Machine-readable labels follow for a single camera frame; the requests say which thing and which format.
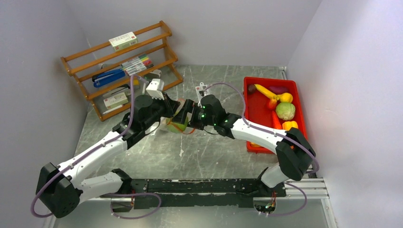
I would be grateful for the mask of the clear zip bag orange zipper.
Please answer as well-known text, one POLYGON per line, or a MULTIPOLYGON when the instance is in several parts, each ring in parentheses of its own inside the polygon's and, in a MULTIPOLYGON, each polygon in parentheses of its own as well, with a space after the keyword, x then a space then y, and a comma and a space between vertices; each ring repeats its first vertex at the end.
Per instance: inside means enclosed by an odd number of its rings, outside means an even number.
MULTIPOLYGON (((165 131, 165 132, 169 132, 169 131, 166 130, 166 126, 165 126, 165 120, 166 120, 166 119, 169 119, 169 118, 171 118, 171 119, 172 119, 172 122, 174 122, 172 117, 162 117, 161 120, 160 120, 160 124, 159 124, 159 126, 158 126, 158 129, 159 129, 159 130, 162 130, 162 131, 165 131)), ((192 134, 194 131, 195 131, 195 128, 191 128, 191 127, 187 126, 187 129, 186 129, 187 134, 185 134, 185 135, 192 134)))

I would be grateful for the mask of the dark purple passion fruit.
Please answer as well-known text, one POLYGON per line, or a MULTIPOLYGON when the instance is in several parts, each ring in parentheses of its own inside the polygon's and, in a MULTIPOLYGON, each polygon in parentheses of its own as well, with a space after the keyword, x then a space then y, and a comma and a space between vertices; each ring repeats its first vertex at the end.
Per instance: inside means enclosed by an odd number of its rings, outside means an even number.
POLYGON ((247 93, 248 94, 253 94, 256 92, 256 86, 254 84, 250 84, 247 86, 247 93))

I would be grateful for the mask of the red apple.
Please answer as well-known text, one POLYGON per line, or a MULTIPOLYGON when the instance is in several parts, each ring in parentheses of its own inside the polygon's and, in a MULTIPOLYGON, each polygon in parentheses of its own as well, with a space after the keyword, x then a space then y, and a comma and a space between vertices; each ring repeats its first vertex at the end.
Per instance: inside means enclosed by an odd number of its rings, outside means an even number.
POLYGON ((271 110, 274 111, 277 107, 278 101, 277 99, 269 99, 266 103, 266 107, 271 110))

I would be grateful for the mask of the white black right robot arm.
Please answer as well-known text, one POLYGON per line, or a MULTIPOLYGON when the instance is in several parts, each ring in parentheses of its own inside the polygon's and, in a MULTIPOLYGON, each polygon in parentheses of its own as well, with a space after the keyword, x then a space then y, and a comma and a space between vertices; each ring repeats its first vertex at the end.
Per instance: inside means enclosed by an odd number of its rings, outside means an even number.
POLYGON ((259 195, 269 196, 275 187, 287 180, 299 181, 311 166, 315 152, 303 133, 292 127, 278 130, 256 124, 243 116, 226 112, 214 95, 207 95, 200 104, 187 99, 172 118, 174 123, 203 130, 212 126, 221 136, 256 143, 276 154, 278 163, 266 168, 256 185, 259 195))

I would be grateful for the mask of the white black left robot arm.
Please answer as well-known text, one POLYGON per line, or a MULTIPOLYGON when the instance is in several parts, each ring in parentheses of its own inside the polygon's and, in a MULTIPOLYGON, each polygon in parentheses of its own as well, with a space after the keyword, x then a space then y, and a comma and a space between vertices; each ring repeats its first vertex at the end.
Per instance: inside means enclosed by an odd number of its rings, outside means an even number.
POLYGON ((121 169, 96 178, 89 179, 88 175, 142 140, 146 130, 162 117, 173 117, 179 106, 180 102, 166 93, 162 99, 137 96, 131 111, 102 140, 68 161, 41 168, 34 200, 40 200, 51 215, 62 218, 88 199, 106 194, 124 198, 133 193, 132 179, 121 169))

